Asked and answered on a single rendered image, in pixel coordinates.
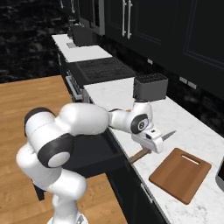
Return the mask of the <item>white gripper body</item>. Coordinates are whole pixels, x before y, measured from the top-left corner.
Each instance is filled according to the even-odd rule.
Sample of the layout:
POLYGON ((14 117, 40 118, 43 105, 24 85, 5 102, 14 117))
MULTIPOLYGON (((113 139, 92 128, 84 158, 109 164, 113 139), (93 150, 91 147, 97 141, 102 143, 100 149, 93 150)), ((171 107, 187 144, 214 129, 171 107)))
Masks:
POLYGON ((156 153, 160 153, 163 151, 164 144, 162 137, 157 138, 143 138, 138 137, 136 141, 141 144, 145 149, 148 149, 150 151, 154 151, 156 153))

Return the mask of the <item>brown wooden cutting board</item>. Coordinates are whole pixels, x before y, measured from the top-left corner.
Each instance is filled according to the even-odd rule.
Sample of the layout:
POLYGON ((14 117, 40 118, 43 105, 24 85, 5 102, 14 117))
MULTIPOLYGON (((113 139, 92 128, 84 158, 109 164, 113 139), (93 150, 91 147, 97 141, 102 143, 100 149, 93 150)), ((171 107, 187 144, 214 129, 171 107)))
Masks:
POLYGON ((211 167, 208 162, 174 148, 149 176, 149 181, 188 205, 211 167))

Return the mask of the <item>open black drawer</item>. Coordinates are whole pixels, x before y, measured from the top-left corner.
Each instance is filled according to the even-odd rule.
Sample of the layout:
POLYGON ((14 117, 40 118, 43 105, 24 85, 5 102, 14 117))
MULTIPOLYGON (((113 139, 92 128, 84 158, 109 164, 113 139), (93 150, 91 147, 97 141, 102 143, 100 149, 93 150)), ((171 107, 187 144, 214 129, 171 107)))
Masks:
POLYGON ((76 136, 74 153, 62 165, 66 170, 90 178, 123 166, 124 154, 110 129, 96 136, 76 136))

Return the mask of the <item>black base cupboard run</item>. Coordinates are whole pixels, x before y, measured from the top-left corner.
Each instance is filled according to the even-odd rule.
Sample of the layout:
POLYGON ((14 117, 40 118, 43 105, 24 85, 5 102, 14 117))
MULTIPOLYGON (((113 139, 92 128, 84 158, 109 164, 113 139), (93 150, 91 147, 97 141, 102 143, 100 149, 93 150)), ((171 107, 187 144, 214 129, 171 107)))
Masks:
POLYGON ((127 160, 106 175, 128 224, 168 224, 155 203, 150 202, 127 160))

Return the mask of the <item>dark grey slotted box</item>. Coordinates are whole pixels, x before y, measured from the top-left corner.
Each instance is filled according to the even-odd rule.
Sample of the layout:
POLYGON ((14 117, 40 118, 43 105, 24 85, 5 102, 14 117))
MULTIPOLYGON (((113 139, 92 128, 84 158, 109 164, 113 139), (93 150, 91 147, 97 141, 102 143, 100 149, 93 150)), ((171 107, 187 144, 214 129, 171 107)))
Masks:
POLYGON ((166 97, 168 78, 161 73, 138 75, 134 78, 133 98, 140 102, 154 102, 166 97))

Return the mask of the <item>dark sink basin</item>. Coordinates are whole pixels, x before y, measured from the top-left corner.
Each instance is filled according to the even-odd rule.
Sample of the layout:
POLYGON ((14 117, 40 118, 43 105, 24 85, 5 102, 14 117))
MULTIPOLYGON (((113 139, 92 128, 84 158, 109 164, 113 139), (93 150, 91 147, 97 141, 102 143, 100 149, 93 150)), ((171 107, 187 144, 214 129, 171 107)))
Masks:
POLYGON ((224 158, 221 160, 220 167, 215 176, 217 186, 224 192, 224 158))

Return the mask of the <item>black hob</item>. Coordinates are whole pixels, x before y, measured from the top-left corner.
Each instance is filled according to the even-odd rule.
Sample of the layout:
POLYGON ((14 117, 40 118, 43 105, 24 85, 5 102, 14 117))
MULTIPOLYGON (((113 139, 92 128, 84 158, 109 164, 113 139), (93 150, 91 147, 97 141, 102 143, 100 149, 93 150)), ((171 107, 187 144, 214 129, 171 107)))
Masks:
POLYGON ((87 84, 135 76, 135 72, 132 69, 115 57, 75 62, 74 68, 87 84))

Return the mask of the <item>dark countertop appliance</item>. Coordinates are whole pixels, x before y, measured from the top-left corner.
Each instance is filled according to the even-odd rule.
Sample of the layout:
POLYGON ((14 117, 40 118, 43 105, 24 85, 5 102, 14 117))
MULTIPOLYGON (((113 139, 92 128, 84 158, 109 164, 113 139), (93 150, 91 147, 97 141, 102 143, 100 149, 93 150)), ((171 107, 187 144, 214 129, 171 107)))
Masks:
POLYGON ((73 17, 68 18, 67 36, 76 46, 92 46, 93 33, 73 17))

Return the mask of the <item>black and silver microwave oven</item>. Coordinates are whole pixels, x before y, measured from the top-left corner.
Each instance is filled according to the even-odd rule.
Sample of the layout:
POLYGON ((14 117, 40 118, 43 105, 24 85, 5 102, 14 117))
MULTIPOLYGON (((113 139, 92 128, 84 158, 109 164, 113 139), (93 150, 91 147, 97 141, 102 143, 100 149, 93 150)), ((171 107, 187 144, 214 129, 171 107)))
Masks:
POLYGON ((98 35, 105 34, 104 0, 78 0, 80 22, 98 35))

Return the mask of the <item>black wall cupboard door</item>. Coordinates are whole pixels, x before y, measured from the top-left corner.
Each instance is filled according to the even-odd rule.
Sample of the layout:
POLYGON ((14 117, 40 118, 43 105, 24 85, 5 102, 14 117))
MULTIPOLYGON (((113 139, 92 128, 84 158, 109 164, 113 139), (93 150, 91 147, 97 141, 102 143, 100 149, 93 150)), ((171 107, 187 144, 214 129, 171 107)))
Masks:
POLYGON ((123 44, 123 0, 105 0, 106 36, 123 44))
POLYGON ((178 0, 178 74, 224 100, 224 0, 178 0))
POLYGON ((160 66, 167 66, 179 0, 131 0, 131 48, 160 66))

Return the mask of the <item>black far wall cupboards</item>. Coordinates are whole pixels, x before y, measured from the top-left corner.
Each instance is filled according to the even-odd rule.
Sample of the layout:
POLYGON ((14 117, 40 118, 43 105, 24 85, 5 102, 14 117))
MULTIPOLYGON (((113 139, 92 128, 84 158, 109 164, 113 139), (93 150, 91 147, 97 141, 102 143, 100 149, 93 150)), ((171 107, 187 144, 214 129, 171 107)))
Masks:
POLYGON ((58 1, 59 1, 59 8, 66 14, 74 15, 79 11, 77 6, 77 0, 58 0, 58 1))

